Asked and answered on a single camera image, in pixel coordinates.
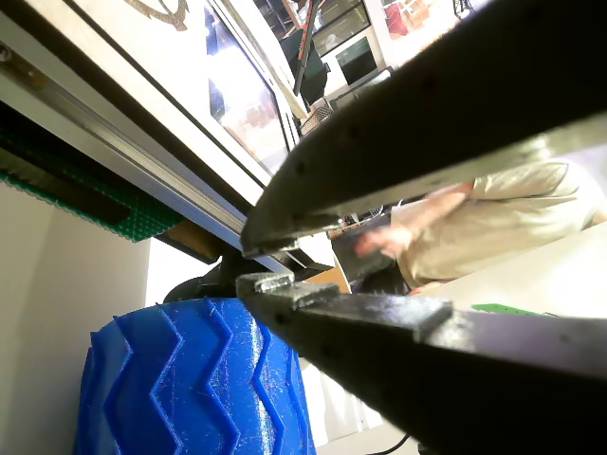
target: beige shirt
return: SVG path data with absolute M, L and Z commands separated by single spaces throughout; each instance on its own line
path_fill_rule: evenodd
M 411 287 L 454 280 L 590 227 L 603 200 L 592 177 L 565 161 L 477 178 L 470 198 L 426 228 L 398 264 Z

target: person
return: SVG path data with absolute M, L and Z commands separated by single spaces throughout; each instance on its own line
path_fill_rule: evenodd
M 397 259 L 412 295 L 607 220 L 604 195 L 581 168 L 550 160 L 428 194 L 365 233 L 359 256 Z

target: chevron tread pattern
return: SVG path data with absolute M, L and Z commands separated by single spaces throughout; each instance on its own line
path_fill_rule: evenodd
M 188 300 L 91 334 L 74 455 L 315 455 L 297 355 L 241 301 Z

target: white wall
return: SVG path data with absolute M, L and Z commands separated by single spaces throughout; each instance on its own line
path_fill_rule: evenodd
M 149 242 L 4 184 L 0 208 L 0 454 L 69 454 L 89 333 L 143 307 Z

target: wire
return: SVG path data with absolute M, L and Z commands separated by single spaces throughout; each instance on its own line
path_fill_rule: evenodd
M 409 436 L 409 434 L 405 434 L 404 438 L 402 438 L 395 446 L 390 447 L 388 450 L 384 450 L 383 452 L 369 453 L 368 455 L 388 455 L 389 453 L 394 452 L 395 450 L 399 449 L 403 444 L 405 444 L 409 439 Z

